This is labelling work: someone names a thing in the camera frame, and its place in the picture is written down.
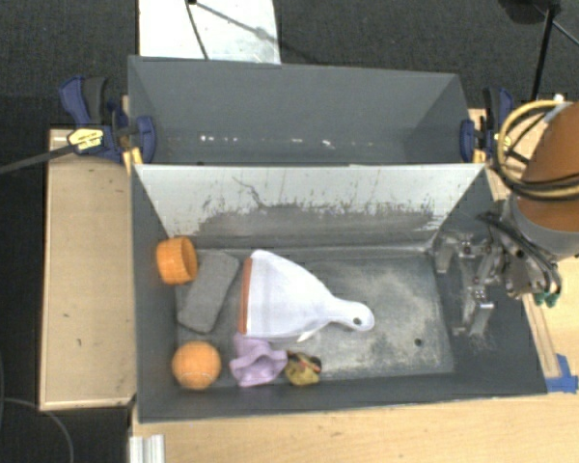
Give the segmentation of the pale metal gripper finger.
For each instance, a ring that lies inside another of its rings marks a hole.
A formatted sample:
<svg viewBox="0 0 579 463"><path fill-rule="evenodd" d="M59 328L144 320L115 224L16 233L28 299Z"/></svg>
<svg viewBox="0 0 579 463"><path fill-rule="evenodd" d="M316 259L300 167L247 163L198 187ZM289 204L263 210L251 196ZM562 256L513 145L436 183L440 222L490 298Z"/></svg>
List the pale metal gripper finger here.
<svg viewBox="0 0 579 463"><path fill-rule="evenodd" d="M459 296L459 322L453 328L455 336L481 338L485 335L495 304L489 299L487 287L478 278L462 288Z"/></svg>
<svg viewBox="0 0 579 463"><path fill-rule="evenodd" d="M444 232L434 240L433 259L437 274L448 272L453 258L474 259L477 247L473 243L473 234L467 232Z"/></svg>

